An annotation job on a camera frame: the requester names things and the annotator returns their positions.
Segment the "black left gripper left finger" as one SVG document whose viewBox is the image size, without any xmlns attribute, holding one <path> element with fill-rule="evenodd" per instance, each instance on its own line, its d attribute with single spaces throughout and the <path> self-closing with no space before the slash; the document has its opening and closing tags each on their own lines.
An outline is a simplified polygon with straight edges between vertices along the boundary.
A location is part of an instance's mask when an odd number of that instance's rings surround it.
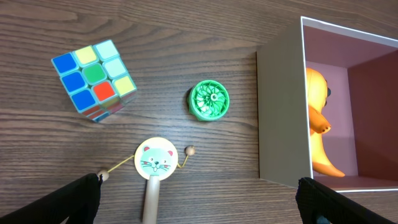
<svg viewBox="0 0 398 224">
<path fill-rule="evenodd" d="M 87 174 L 1 217 L 1 223 L 93 223 L 102 183 L 102 176 Z"/>
</svg>

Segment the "colourful puzzle cube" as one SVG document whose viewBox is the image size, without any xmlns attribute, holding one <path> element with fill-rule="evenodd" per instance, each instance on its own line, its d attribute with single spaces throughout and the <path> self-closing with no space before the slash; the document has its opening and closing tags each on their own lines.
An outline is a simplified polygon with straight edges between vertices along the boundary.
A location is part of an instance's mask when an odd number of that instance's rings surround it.
<svg viewBox="0 0 398 224">
<path fill-rule="evenodd" d="M 110 39 L 54 57 L 51 63 L 77 112 L 96 123 L 125 107 L 137 93 Z"/>
</svg>

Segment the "green round plastic wheel toy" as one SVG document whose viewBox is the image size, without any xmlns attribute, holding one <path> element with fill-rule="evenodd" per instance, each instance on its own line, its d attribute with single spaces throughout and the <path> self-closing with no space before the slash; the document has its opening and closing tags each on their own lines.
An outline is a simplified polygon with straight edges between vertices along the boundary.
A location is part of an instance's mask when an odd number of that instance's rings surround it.
<svg viewBox="0 0 398 224">
<path fill-rule="evenodd" d="M 218 81 L 203 80 L 187 96 L 188 110 L 199 121 L 216 121 L 229 109 L 227 89 Z"/>
</svg>

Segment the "wooden cat rattle drum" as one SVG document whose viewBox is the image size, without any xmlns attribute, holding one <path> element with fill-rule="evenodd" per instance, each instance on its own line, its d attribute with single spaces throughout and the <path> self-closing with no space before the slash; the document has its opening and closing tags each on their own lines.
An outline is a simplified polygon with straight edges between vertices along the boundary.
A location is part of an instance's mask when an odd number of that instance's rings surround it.
<svg viewBox="0 0 398 224">
<path fill-rule="evenodd" d="M 175 169 L 183 168 L 185 163 L 178 163 L 177 149 L 169 140 L 154 137 L 142 142 L 137 147 L 135 154 L 108 170 L 99 171 L 97 176 L 103 181 L 107 180 L 111 171 L 130 159 L 134 159 L 137 172 L 147 180 L 142 222 L 143 224 L 156 224 L 160 181 L 172 175 Z"/>
</svg>

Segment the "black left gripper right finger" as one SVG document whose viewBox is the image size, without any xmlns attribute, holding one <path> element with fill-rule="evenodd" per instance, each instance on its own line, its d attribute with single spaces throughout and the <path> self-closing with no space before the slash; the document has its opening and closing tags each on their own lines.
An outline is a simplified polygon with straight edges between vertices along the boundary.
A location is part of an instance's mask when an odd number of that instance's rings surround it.
<svg viewBox="0 0 398 224">
<path fill-rule="evenodd" d="M 309 177 L 298 181 L 295 200 L 304 224 L 394 224 Z"/>
</svg>

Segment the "orange dinosaur toy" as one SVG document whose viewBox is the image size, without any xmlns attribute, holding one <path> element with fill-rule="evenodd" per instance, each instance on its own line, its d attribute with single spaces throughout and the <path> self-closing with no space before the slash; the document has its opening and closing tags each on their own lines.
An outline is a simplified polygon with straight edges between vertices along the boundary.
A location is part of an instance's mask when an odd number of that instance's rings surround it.
<svg viewBox="0 0 398 224">
<path fill-rule="evenodd" d="M 312 168 L 323 175 L 344 177 L 345 173 L 330 162 L 323 147 L 322 135 L 331 130 L 331 124 L 322 115 L 322 109 L 327 105 L 331 90 L 320 72 L 306 68 L 306 76 Z"/>
</svg>

